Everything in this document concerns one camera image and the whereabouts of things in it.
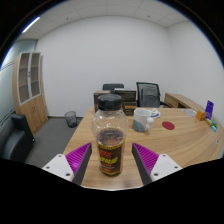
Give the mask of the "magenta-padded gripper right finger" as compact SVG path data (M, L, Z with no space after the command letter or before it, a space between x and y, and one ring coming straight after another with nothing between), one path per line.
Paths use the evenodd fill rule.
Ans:
M182 169L167 154L157 154L137 143L132 144L132 154L144 185Z

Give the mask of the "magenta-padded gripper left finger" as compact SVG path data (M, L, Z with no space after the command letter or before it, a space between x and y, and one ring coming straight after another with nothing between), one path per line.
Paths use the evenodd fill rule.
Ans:
M92 145L87 143L67 155L57 154L43 167L43 170L80 185L83 181L91 153Z

